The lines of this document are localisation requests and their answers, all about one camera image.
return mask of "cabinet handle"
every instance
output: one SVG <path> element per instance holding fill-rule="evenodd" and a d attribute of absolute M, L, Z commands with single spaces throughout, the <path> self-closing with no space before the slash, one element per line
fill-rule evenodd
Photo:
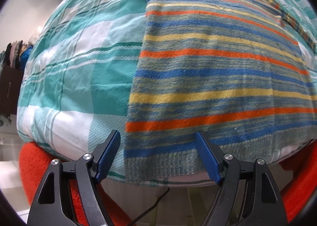
<path fill-rule="evenodd" d="M 11 82 L 9 82 L 9 88 L 8 88 L 7 97 L 9 97 L 10 87 L 11 87 Z"/>

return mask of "checkered blanket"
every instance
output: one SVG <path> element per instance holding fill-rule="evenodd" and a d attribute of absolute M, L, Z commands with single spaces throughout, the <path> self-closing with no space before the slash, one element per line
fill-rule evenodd
<path fill-rule="evenodd" d="M 300 6 L 294 0 L 277 1 L 296 18 L 314 43 L 316 15 L 307 1 L 296 0 Z M 26 65 L 17 115 L 18 132 L 25 141 L 36 141 L 56 156 L 76 160 L 117 129 L 122 145 L 109 177 L 126 180 L 125 124 L 145 35 L 145 9 L 145 0 L 64 0 L 59 5 Z M 285 28 L 301 43 L 309 61 L 306 63 L 310 64 L 309 72 L 315 73 L 316 61 L 307 41 L 292 27 Z M 317 82 L 317 76 L 312 75 L 312 79 Z M 306 140 L 302 139 L 296 148 Z M 254 146 L 249 151 L 256 156 L 257 149 Z M 274 162 L 284 155 L 282 149 L 277 149 L 267 159 Z M 146 177 L 143 184 L 208 181 L 179 182 L 167 176 Z"/>

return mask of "brown cabinet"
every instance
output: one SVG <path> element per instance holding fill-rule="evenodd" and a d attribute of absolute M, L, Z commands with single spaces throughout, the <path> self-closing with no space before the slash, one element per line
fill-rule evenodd
<path fill-rule="evenodd" d="M 0 113 L 16 114 L 23 73 L 7 65 L 0 76 Z"/>

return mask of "metal screw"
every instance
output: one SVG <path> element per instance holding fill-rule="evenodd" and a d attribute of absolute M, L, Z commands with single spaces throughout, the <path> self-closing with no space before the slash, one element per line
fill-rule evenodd
<path fill-rule="evenodd" d="M 232 154 L 225 154 L 225 155 L 224 155 L 224 158 L 225 158 L 226 160 L 232 160 L 232 159 L 233 159 L 233 156 L 232 156 Z"/>
<path fill-rule="evenodd" d="M 84 154 L 83 159 L 84 160 L 89 160 L 92 157 L 91 154 Z"/>
<path fill-rule="evenodd" d="M 51 164 L 52 164 L 52 165 L 56 165 L 56 164 L 58 164 L 58 159 L 54 159 L 54 160 L 52 160 L 52 161 L 51 161 Z"/>
<path fill-rule="evenodd" d="M 261 165 L 265 164 L 265 161 L 263 159 L 261 159 L 261 158 L 259 158 L 257 160 L 257 162 L 258 162 L 258 164 L 261 164 Z"/>

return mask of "blue gripper pad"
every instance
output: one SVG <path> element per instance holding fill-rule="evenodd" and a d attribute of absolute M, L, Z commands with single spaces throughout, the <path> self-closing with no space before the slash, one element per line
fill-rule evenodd
<path fill-rule="evenodd" d="M 121 143 L 121 135 L 119 131 L 116 131 L 110 140 L 109 144 L 105 148 L 101 158 L 99 159 L 97 166 L 97 173 L 95 176 L 96 183 L 100 183 L 108 175 L 110 167 L 115 159 Z"/>
<path fill-rule="evenodd" d="M 196 144 L 196 149 L 199 153 L 199 156 L 202 159 L 202 162 L 207 170 L 209 178 L 214 180 L 215 183 L 219 185 L 222 181 L 222 177 L 219 173 L 219 161 L 217 161 L 217 159 L 213 155 L 212 151 L 208 147 L 205 140 L 199 131 L 196 132 L 195 144 Z"/>

